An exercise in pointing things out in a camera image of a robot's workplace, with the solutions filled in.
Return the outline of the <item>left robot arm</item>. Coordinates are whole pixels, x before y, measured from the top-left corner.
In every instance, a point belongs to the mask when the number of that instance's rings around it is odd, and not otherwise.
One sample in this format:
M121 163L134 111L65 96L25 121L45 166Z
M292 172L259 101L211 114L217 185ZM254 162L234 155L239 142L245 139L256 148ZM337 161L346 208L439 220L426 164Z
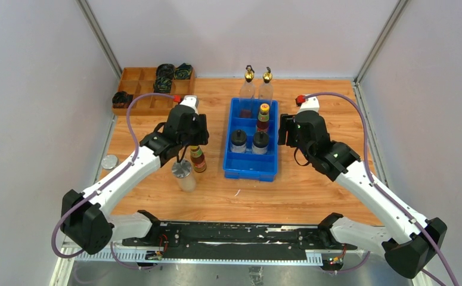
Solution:
M122 198L144 178L162 168L187 146L209 141L207 117L194 107L177 105L166 122L159 123L142 139L133 153L102 180L87 189L68 191L62 202L57 227L88 254L96 254L110 243L138 238L153 246L160 240L154 217L145 211L113 216Z

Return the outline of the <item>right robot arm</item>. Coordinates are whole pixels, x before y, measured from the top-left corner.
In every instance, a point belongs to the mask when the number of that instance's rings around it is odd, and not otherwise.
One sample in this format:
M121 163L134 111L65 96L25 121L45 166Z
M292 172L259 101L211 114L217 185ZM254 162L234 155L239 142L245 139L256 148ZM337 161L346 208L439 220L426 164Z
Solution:
M281 114L278 144L300 151L317 172L353 193L383 224L365 225L332 213L319 225L323 247L344 243L363 248L383 256L396 273L409 279L440 249L448 229L445 222L428 219L400 200L350 146L331 140L316 111Z

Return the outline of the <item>blue plastic divided bin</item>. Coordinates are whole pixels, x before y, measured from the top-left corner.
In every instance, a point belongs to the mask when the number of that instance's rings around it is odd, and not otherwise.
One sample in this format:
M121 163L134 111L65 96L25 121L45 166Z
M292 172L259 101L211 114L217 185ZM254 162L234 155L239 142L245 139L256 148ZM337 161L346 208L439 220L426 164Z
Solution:
M227 138L222 168L226 178L251 179L263 182L274 181L278 173L278 101L273 100L269 111L269 128L267 134L269 142L265 154L255 154L252 151L253 136L256 132L259 106L261 101L253 100L252 115L250 118L240 116L241 106L244 102L239 98L231 100ZM242 130L247 135L246 150L243 153L231 151L231 135L235 130Z

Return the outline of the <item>black cap shaker jar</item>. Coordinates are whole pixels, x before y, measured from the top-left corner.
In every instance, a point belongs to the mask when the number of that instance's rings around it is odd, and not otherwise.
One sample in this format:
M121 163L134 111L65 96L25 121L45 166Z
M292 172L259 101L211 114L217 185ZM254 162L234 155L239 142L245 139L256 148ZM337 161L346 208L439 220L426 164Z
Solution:
M269 135L264 131L257 131L252 139L252 153L264 155L267 153Z

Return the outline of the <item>tall oil bottle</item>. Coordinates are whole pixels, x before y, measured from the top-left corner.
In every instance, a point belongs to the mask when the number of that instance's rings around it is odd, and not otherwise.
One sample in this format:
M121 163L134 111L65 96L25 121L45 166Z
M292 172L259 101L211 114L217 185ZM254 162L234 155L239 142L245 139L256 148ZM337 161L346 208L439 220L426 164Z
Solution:
M246 66L246 72L244 74L244 83L240 88L240 112L239 117L251 118L253 109L253 100L255 98L255 85L253 79L255 77L255 71L251 65Z
M274 88L271 83L273 75L270 67L266 67L266 72L262 76L263 84L259 87L259 99L271 105L273 100Z

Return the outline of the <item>yellow cap sauce bottle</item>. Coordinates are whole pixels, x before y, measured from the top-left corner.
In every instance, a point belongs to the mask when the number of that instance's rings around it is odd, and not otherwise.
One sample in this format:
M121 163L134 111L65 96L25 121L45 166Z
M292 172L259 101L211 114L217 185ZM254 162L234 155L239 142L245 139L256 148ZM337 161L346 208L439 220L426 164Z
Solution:
M259 106L258 117L256 121L257 132L268 132L269 129L269 111L270 106L267 103L262 103Z
M190 159L195 172L202 173L207 169L205 156L200 146L190 147Z

